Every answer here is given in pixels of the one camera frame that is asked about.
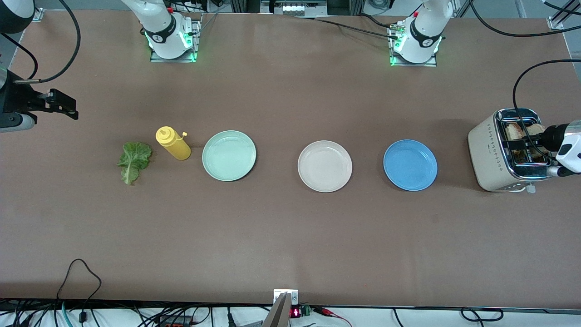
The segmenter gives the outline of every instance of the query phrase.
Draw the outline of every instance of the blue plate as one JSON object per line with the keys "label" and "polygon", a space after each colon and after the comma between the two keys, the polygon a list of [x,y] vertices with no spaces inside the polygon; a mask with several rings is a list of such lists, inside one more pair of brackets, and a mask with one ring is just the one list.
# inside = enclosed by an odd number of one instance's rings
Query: blue plate
{"label": "blue plate", "polygon": [[383,169],[397,187],[421,191],[436,179],[437,162],[427,146],[414,140],[401,140],[385,151]]}

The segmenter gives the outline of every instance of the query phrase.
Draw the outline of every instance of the plate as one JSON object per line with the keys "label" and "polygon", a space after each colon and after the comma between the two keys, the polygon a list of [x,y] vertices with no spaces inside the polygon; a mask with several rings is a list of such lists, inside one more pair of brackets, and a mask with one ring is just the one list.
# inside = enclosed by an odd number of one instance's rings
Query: plate
{"label": "plate", "polygon": [[353,164],[347,150],[331,141],[316,141],[299,155],[299,176],[307,186],[319,192],[334,192],[351,178]]}
{"label": "plate", "polygon": [[236,130],[214,135],[204,146],[202,163],[217,180],[231,182],[243,178],[256,162],[256,147],[248,135]]}
{"label": "plate", "polygon": [[421,191],[436,179],[437,162],[427,146],[414,140],[401,140],[385,151],[383,169],[397,187]]}

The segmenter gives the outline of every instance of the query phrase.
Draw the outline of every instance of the yellow bottle cap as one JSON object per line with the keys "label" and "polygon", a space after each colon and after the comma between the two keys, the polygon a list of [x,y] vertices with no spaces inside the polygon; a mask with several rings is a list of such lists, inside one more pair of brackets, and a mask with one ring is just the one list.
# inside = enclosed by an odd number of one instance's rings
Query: yellow bottle cap
{"label": "yellow bottle cap", "polygon": [[177,133],[170,126],[163,126],[155,133],[155,139],[164,147],[169,147],[177,140]]}

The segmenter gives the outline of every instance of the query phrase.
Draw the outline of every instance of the teal cable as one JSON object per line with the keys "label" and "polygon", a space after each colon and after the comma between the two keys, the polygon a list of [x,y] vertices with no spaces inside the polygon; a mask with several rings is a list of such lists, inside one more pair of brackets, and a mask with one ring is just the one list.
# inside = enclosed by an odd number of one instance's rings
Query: teal cable
{"label": "teal cable", "polygon": [[67,322],[67,325],[69,327],[73,327],[73,324],[71,324],[71,320],[69,320],[69,316],[67,315],[67,311],[64,308],[64,301],[63,301],[63,305],[60,306],[60,309],[63,311],[64,321]]}

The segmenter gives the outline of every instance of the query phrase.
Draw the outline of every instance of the white plate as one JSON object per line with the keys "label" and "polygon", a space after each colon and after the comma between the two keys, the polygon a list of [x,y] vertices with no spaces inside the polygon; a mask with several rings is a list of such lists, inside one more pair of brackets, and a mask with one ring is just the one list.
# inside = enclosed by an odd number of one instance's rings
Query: white plate
{"label": "white plate", "polygon": [[347,150],[331,141],[316,141],[299,156],[299,176],[311,189],[334,192],[351,178],[353,164]]}

